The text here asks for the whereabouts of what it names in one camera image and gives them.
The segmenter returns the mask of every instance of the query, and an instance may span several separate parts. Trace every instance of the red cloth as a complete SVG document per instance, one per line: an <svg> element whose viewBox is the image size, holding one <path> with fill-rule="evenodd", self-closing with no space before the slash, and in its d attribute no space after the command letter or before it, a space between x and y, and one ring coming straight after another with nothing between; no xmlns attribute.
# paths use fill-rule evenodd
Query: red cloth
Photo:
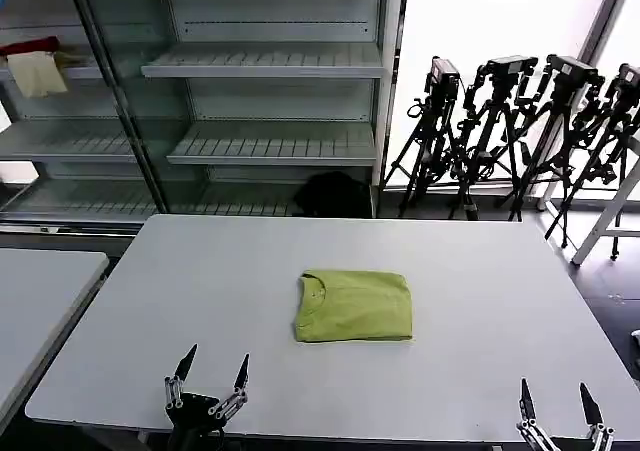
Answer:
<svg viewBox="0 0 640 451"><path fill-rule="evenodd" d="M60 41L55 36L49 36L43 39L34 39L33 41L24 41L22 43L14 43L8 46L0 47L0 56L8 56L10 54L31 53L32 51L47 51L54 53L60 49Z"/></svg>

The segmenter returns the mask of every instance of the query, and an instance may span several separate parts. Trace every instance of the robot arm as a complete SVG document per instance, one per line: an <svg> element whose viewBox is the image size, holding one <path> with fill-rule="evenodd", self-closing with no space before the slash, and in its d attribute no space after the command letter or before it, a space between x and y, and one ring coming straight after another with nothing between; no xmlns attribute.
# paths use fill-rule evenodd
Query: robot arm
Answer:
<svg viewBox="0 0 640 451"><path fill-rule="evenodd" d="M522 415L522 421L516 427L520 431L522 438L533 451L561 451L544 429L538 425L529 386L524 378L522 379L521 393L520 414ZM592 451L611 451L614 430L603 424L600 408L591 397L591 394L589 394L584 383L580 384L580 396L585 418L589 425L587 439L590 439L593 443Z"/></svg>
<svg viewBox="0 0 640 451"><path fill-rule="evenodd" d="M249 355L244 357L231 395L220 400L211 396L183 392L184 382L193 363L197 345L180 360L173 378L164 378L165 412L173 423L169 438L170 451L189 450L194 442L217 431L223 436L223 428L247 402Z"/></svg>

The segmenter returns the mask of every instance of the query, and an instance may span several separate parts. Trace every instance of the tripod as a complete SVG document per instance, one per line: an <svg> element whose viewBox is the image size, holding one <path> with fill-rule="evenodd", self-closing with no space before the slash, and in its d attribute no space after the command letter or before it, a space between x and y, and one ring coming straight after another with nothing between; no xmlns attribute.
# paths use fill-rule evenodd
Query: tripod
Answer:
<svg viewBox="0 0 640 451"><path fill-rule="evenodd" d="M626 142L628 137L635 133L640 125L640 112L636 112L636 116L633 121L629 114L629 112L640 103L640 70L632 68L628 64L620 66L618 76L616 76L611 82L605 97L609 100L609 103L605 106L605 111L601 114L599 119L590 126L592 136L590 140L593 141L597 130L607 118L609 118L609 122L595 147L590 151L587 164L573 185L571 194L563 199L558 215L545 234L545 239L549 239L551 237L551 234L561 217L566 216L567 212L571 208L573 199L578 191L582 189L586 180L593 181L595 178L601 178L605 184L608 184L615 179L613 164L620 160L620 183L624 181L627 162ZM611 107L611 102L615 98L617 98L616 102L613 107ZM613 151L609 155L607 161L602 163L600 160L600 154L609 143L615 140L617 140L617 143ZM616 226L620 226L621 218L622 210L616 215ZM618 237L616 236L613 241L611 259L615 260L618 257L618 254Z"/></svg>
<svg viewBox="0 0 640 451"><path fill-rule="evenodd" d="M458 97L460 74L446 59L435 56L431 63L431 72L427 75L425 85L427 97L424 103L416 98L417 104L407 111L410 117L419 117L420 120L398 158L391 164L389 174L383 183L383 187L386 186L397 169L409 178L409 184L400 203L399 218L404 216L409 204L417 203L427 193L429 186L444 176L450 163L445 150L446 136L448 135L450 143L453 142L451 114ZM413 169L408 173L401 163L413 143L417 143L419 149Z"/></svg>
<svg viewBox="0 0 640 451"><path fill-rule="evenodd" d="M480 179L480 170L493 166L497 162L495 156L487 152L487 146L491 139L493 128L500 120L501 115L504 115L505 118L512 185L514 187L519 185L514 150L516 114L511 110L507 100L511 97L511 91L514 86L518 85L516 103L521 102L522 95L526 91L529 78L533 74L537 63L537 58L511 56L490 60L486 65L478 68L474 83L465 94L464 109L467 110L467 118L458 125L462 134L460 139L455 142L455 164L452 175L459 179L460 185L456 200L449 213L449 219L453 219L456 211L462 205L467 215L467 220L478 220L478 207L473 202L470 190L471 186ZM474 104L476 92L484 85L487 76L491 76L493 93L491 98L482 105L480 112L476 112ZM487 112L487 120L478 143L472 148L468 148L471 131L480 124L480 120Z"/></svg>
<svg viewBox="0 0 640 451"><path fill-rule="evenodd" d="M525 169L522 177L520 178L520 186L514 189L501 201L500 204L504 204L511 197L514 198L511 205L509 221L513 221L513 218L521 212L524 205L524 198L529 187L537 182L534 179L541 173L552 171L554 174L560 176L564 184L565 197L568 192L570 183L568 183L569 176L569 156L572 147L572 136L569 129L569 120L571 119L571 101L574 95L584 87L586 84L602 85L602 78L598 76L598 72L595 68L588 66L574 58L560 57L554 54L547 57L547 66L544 69L543 79L549 80L549 76L556 71L557 74L554 78L554 89L551 93L551 99L542 105L540 111L529 119L526 123L523 133L526 132L534 123L536 123L542 115L549 113L547 122L534 152L531 155L529 165ZM562 118L563 124L563 136L564 141L558 154L552 159L545 161L541 164L541 158L543 154L555 141L555 136L552 138L552 132L556 126L558 120ZM561 171L554 169L554 166L559 167ZM567 220L565 215L564 221L564 241L566 241L566 227Z"/></svg>

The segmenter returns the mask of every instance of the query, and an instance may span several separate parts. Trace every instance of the green shirt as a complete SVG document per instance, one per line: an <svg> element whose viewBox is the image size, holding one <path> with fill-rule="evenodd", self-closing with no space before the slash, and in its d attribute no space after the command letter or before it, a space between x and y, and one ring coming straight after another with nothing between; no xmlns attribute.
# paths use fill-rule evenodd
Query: green shirt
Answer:
<svg viewBox="0 0 640 451"><path fill-rule="evenodd" d="M411 293L403 276L312 269L302 275L296 339L411 339Z"/></svg>

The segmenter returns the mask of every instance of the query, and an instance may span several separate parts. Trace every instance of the glass cabinet door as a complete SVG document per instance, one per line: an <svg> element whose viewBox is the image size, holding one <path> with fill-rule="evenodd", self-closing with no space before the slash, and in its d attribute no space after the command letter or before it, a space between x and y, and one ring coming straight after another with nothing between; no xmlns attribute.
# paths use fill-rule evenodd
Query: glass cabinet door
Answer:
<svg viewBox="0 0 640 451"><path fill-rule="evenodd" d="M0 173L31 182L4 202L0 220L139 226L157 212L158 202L137 165L74 1L4 0L0 5L0 46L47 37L55 40L3 48L11 53L0 66L1 99L10 122L0 132ZM56 76L33 86L29 73L40 67L59 69L63 84Z"/></svg>
<svg viewBox="0 0 640 451"><path fill-rule="evenodd" d="M312 176L371 182L381 0L88 2L170 212L291 216Z"/></svg>

